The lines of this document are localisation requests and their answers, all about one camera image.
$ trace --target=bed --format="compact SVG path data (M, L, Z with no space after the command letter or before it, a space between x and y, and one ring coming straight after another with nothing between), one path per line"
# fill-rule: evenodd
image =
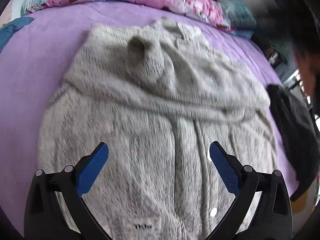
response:
M274 70L251 41L184 16L111 1L48 8L33 13L35 20L18 31L0 54L0 142L3 153L0 206L20 233L23 233L29 185L37 169L38 130L44 111L74 55L86 40L91 24L145 26L163 16L201 28L214 49L245 62L265 87L270 83L280 84ZM285 156L270 111L268 117L276 137L278 166L291 195L298 187L295 171Z

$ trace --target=black jacket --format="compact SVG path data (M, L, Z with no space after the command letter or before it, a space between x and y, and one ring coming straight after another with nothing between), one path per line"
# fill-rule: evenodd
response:
M270 110L282 136L285 154L297 173L299 187L291 196L297 200L315 180L320 165L319 130L301 101L277 85L267 88Z

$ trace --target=white button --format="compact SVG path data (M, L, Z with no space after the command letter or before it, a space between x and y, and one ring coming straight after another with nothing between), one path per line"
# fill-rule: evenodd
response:
M217 214L217 212L218 212L218 209L217 209L217 208L213 208L213 209L211 210L211 212L210 212L210 216L211 216L211 217L214 217L214 216Z
M210 151L209 151L209 149L208 149L208 151L207 151L207 157L208 157L208 160L209 160L209 161L212 161L212 160L211 160L211 157L210 157Z

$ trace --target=sweater label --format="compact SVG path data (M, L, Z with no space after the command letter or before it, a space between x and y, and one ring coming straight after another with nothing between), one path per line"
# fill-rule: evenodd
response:
M154 232L161 229L161 218L123 220L124 228L135 232Z

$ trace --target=teal fabric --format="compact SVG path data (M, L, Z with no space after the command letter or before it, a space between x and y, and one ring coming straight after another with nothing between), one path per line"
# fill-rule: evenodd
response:
M21 17L7 23L0 29L0 52L7 45L8 41L14 33L22 27L30 24L34 19L32 17Z
M231 28L237 30L255 30L257 22L250 9L243 2L222 0L221 9Z

